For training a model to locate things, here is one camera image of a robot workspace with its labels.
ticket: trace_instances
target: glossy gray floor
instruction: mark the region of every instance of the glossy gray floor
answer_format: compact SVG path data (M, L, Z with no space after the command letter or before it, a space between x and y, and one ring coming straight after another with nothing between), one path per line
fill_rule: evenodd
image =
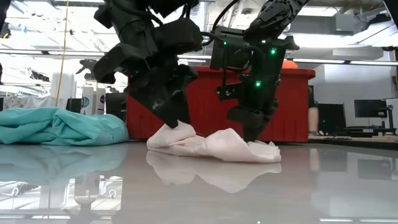
M398 223L398 151L280 148L280 164L243 164L0 145L0 223Z

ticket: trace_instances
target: white towel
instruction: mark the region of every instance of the white towel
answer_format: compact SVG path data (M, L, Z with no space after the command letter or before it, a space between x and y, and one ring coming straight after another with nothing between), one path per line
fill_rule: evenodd
M178 122L175 129L163 125L147 141L149 150L176 156L215 157L228 162L280 162L280 150L274 143L246 143L231 128L208 136L197 136L189 124Z
M197 176L230 194L245 189L250 182L266 173L278 174L280 163L244 164L216 159L177 157L158 152L147 153L147 162L165 184L190 184Z

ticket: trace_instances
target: red bin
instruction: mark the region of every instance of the red bin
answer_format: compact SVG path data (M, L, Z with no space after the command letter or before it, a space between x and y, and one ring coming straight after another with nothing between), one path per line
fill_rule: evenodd
M204 66L195 68L199 78L187 89L191 125L204 136L227 128L233 128L242 136L241 126L226 119L227 111L238 102L236 100L221 102L215 93L216 87L221 85L222 71L210 70ZM279 107L260 135L261 141L307 142L308 79L313 77L315 77L313 70L282 69L281 83L276 93ZM238 81L237 74L228 73L227 83ZM126 125L131 139L148 139L163 125L163 122L129 97Z

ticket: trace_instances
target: white cloth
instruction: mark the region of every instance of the white cloth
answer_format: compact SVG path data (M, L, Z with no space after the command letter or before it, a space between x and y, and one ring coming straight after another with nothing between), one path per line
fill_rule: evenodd
M171 156L152 151L147 153L147 162L165 184L190 184L197 175L206 183L230 194L245 189L260 175L278 174L282 171L280 163L221 162L216 159Z
M208 136L197 136L189 124L178 122L175 129L163 125L147 141L149 150L176 156L216 157L228 162L280 162L280 150L273 143L245 143L231 128Z
M66 109L67 107L67 99L59 99L58 108ZM10 96L5 97L3 101L3 109L11 109L11 108L40 108L40 107L49 107L55 106L55 98L51 96Z

